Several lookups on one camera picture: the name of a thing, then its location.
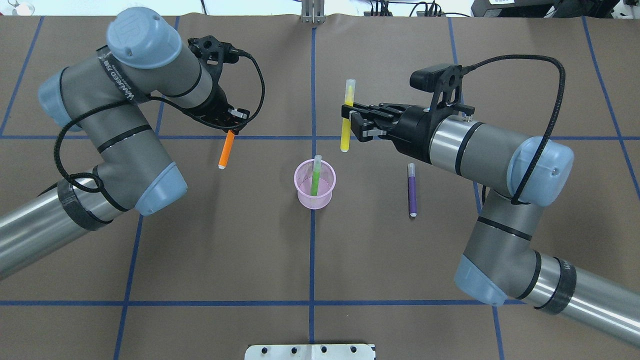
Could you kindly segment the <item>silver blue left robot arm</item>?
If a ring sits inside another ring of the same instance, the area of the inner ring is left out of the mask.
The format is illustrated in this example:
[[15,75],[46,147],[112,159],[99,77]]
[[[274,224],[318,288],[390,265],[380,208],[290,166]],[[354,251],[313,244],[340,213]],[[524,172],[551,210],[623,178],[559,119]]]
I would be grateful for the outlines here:
[[255,114],[230,105],[218,82],[240,58],[253,59],[211,35],[184,42],[154,10],[130,7],[109,24],[105,46],[46,80],[38,100],[61,128],[61,179],[1,217],[2,280],[129,210],[148,216],[182,198],[185,179],[139,106],[160,101],[237,133]]

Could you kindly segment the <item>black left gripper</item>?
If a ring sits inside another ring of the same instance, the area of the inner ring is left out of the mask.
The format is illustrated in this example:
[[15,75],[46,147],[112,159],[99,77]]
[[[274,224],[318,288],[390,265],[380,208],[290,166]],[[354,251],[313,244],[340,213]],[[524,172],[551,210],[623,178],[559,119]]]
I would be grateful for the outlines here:
[[224,130],[238,135],[243,129],[243,121],[249,121],[250,111],[234,108],[227,101],[226,93],[217,84],[205,94],[204,86],[197,86],[183,95],[185,114],[210,128]]

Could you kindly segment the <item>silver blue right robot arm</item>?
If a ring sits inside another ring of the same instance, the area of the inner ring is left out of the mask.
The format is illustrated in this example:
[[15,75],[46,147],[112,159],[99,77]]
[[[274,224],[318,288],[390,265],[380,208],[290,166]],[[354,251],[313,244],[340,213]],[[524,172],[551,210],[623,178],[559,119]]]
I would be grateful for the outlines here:
[[532,191],[516,196],[542,141],[473,119],[468,105],[343,105],[360,142],[392,141],[398,152],[489,187],[455,272],[457,287],[501,306],[510,297],[639,346],[639,294],[531,247],[544,212],[567,180],[574,155],[550,143]]

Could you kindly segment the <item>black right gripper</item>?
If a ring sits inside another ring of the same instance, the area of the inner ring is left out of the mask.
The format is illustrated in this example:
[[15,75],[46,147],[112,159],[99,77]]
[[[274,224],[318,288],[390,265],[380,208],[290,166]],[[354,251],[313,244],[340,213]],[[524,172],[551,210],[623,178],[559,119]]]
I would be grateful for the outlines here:
[[[352,121],[350,131],[359,142],[369,142],[375,137],[391,141],[396,150],[415,160],[432,164],[430,146],[435,130],[441,122],[441,110],[427,109],[418,105],[380,103],[364,105],[342,105],[342,116],[356,112],[363,123]],[[384,123],[388,129],[375,124]]]

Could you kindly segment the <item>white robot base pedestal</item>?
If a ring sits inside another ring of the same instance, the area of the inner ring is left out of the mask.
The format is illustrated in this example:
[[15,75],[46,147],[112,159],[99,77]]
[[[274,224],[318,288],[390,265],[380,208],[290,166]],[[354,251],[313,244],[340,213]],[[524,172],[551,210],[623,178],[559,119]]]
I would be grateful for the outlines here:
[[374,344],[262,344],[249,346],[245,360],[376,360]]

